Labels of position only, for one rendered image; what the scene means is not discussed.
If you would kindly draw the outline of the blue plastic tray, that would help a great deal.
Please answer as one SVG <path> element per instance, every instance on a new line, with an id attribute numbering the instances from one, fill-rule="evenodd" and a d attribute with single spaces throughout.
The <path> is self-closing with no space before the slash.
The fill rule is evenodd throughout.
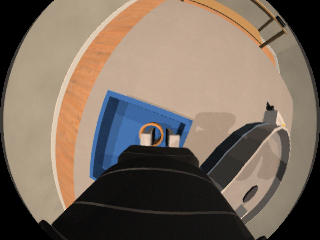
<path id="1" fill-rule="evenodd" d="M 140 129 L 150 122 L 157 122 L 163 129 L 163 140 L 157 146 L 166 147 L 166 128 L 170 128 L 180 136 L 179 147 L 183 147 L 193 120 L 107 90 L 95 129 L 89 177 L 97 180 L 117 164 L 128 146 L 140 145 Z"/>

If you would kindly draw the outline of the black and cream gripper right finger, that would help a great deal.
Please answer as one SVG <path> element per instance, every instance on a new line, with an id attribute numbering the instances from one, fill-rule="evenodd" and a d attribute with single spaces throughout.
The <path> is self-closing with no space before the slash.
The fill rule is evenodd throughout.
<path id="1" fill-rule="evenodd" d="M 179 147 L 180 136 L 178 134 L 174 134 L 170 128 L 166 128 L 166 147 Z"/>

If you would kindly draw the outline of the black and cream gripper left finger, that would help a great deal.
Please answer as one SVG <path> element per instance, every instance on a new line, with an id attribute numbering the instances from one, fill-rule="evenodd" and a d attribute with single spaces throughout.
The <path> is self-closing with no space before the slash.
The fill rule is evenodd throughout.
<path id="1" fill-rule="evenodd" d="M 140 145 L 153 146 L 155 141 L 155 128 L 150 128 L 146 133 L 140 134 Z"/>

